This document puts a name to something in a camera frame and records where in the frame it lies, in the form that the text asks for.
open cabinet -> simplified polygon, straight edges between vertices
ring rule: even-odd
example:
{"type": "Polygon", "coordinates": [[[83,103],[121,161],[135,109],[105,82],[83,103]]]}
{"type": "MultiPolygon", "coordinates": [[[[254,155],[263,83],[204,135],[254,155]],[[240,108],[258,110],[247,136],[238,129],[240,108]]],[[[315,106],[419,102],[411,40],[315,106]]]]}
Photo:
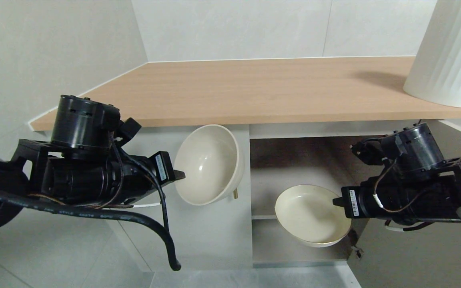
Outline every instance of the open cabinet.
{"type": "MultiPolygon", "coordinates": [[[[342,186],[358,184],[381,168],[366,166],[349,146],[362,137],[299,137],[251,139],[251,213],[254,267],[345,264],[351,254],[346,236],[325,248],[305,246],[275,217],[277,197],[300,184],[324,187],[338,196],[342,186]]],[[[360,234],[365,219],[353,221],[360,234]]]]}
{"type": "MultiPolygon", "coordinates": [[[[348,263],[362,287],[461,283],[461,224],[434,224],[421,231],[399,233],[384,229],[383,222],[376,219],[354,220],[352,227],[359,236],[356,246],[362,250],[359,259],[351,249],[351,242],[357,239],[344,237],[333,246],[311,248],[275,219],[276,198],[291,186],[313,184],[340,195],[342,186],[355,186],[379,175],[381,166],[362,163],[349,146],[413,123],[228,126],[246,157],[238,199],[227,197],[192,206],[179,197],[174,185],[165,188],[172,237],[183,270],[348,263]],[[454,271],[459,271],[458,276],[452,275],[454,271]]],[[[461,156],[461,132],[456,127],[438,120],[428,124],[446,158],[461,156]]],[[[146,128],[126,149],[139,155],[166,150],[175,158],[182,141],[195,129],[146,128]]],[[[143,202],[157,201],[155,197],[143,202]]],[[[159,208],[136,211],[161,220],[159,208]]],[[[152,271],[170,270],[163,243],[154,233],[133,224],[122,223],[122,227],[132,242],[128,246],[134,248],[130,253],[139,253],[135,259],[143,259],[152,271]]]]}

bowl rim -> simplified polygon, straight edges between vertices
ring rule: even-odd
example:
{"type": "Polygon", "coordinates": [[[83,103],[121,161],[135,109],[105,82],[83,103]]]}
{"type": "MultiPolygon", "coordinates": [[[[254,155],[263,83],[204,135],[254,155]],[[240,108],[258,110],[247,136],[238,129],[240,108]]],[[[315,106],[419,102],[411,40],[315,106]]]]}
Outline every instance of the bowl rim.
{"type": "MultiPolygon", "coordinates": [[[[325,187],[322,187],[322,186],[318,186],[318,185],[313,185],[313,184],[298,184],[298,185],[295,185],[295,186],[291,186],[287,189],[285,189],[284,191],[282,191],[282,193],[280,193],[280,195],[282,195],[284,192],[286,192],[287,190],[291,189],[291,188],[295,188],[295,187],[298,187],[298,186],[314,186],[314,187],[319,187],[319,188],[323,188],[329,192],[331,192],[332,194],[335,195],[335,197],[339,197],[339,195],[337,195],[334,191],[331,191],[330,189],[327,189],[325,187]]],[[[277,215],[277,201],[279,200],[280,198],[280,195],[278,195],[277,197],[277,200],[275,200],[275,219],[277,220],[277,222],[280,224],[280,226],[282,226],[282,228],[287,232],[289,233],[289,235],[292,235],[293,237],[295,237],[296,239],[302,241],[302,242],[305,242],[305,243],[309,243],[309,244],[320,244],[320,245],[333,245],[333,244],[336,244],[337,242],[341,241],[344,237],[346,237],[346,235],[348,235],[348,233],[350,232],[351,230],[351,219],[350,219],[350,227],[348,228],[348,230],[346,231],[346,233],[344,233],[344,235],[342,235],[341,237],[333,240],[333,241],[328,241],[328,242],[312,242],[312,241],[307,241],[307,240],[304,240],[304,239],[301,239],[300,237],[296,236],[295,234],[289,232],[289,230],[287,230],[287,228],[284,227],[284,225],[282,225],[282,222],[280,222],[279,220],[279,217],[277,215]]]]}
{"type": "Polygon", "coordinates": [[[179,196],[184,200],[186,201],[188,204],[191,204],[191,205],[195,205],[195,206],[203,206],[203,205],[207,205],[207,204],[211,204],[213,202],[215,202],[217,199],[219,199],[224,193],[225,191],[227,191],[227,189],[229,188],[230,184],[234,181],[234,179],[236,178],[237,176],[237,172],[238,172],[238,166],[239,166],[239,162],[241,160],[241,157],[242,156],[242,153],[241,153],[241,150],[240,150],[240,147],[239,147],[239,144],[238,144],[238,140],[236,140],[236,137],[234,136],[234,134],[231,132],[231,130],[227,129],[227,127],[225,126],[222,126],[222,125],[219,125],[219,124],[207,124],[207,125],[203,125],[203,126],[200,126],[199,128],[195,129],[190,135],[188,135],[188,137],[186,137],[186,139],[182,142],[181,146],[179,147],[179,149],[177,150],[177,155],[175,156],[175,160],[174,160],[174,169],[175,169],[175,164],[177,163],[177,157],[179,156],[179,151],[183,148],[183,146],[185,145],[185,143],[188,141],[188,139],[190,139],[197,131],[201,130],[201,129],[205,129],[205,128],[208,128],[208,127],[211,127],[211,126],[214,126],[214,127],[218,127],[218,128],[221,128],[223,130],[225,130],[227,133],[229,133],[229,135],[232,137],[233,141],[234,141],[234,146],[236,146],[236,163],[234,163],[234,171],[233,171],[233,174],[232,174],[232,177],[229,179],[229,182],[227,183],[227,185],[225,186],[225,188],[223,188],[223,190],[213,199],[207,201],[207,202],[204,202],[204,203],[193,203],[192,201],[188,201],[186,198],[184,198],[181,193],[179,193],[179,191],[177,190],[177,186],[176,186],[176,191],[177,191],[177,194],[179,194],[179,196]]]}

white vase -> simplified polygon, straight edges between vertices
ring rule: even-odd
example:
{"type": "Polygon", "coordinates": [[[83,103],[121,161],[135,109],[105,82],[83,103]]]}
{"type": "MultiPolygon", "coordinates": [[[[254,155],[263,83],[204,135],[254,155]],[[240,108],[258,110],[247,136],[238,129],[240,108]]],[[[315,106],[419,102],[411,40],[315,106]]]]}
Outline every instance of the white vase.
{"type": "Polygon", "coordinates": [[[435,5],[403,90],[461,107],[461,0],[439,0],[435,5]]]}

label sticker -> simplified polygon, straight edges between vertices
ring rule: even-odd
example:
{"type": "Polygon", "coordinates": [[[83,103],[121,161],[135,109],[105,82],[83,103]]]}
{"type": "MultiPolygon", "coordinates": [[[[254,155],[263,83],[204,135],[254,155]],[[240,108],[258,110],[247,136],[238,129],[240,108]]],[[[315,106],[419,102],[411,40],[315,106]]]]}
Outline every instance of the label sticker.
{"type": "Polygon", "coordinates": [[[161,155],[156,155],[156,164],[158,164],[159,178],[161,179],[161,181],[165,181],[166,173],[165,167],[163,166],[163,159],[161,159],[161,155]]]}
{"type": "Polygon", "coordinates": [[[357,198],[355,198],[355,190],[350,190],[350,200],[351,200],[351,207],[353,208],[353,215],[359,215],[359,205],[357,205],[357,198]]]}

white bowl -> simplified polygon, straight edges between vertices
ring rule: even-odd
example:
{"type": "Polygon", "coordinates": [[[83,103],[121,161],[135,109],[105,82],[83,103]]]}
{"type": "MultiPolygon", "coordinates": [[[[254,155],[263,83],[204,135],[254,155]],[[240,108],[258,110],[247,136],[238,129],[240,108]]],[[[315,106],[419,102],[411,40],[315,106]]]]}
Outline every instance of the white bowl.
{"type": "Polygon", "coordinates": [[[337,197],[323,187],[294,186],[277,198],[275,215],[280,225],[306,246],[331,246],[351,228],[351,219],[346,218],[344,208],[332,203],[337,197]]]}
{"type": "Polygon", "coordinates": [[[227,197],[238,187],[245,161],[231,131],[212,124],[198,128],[185,139],[174,169],[186,175],[174,182],[181,198],[201,206],[227,197]]]}

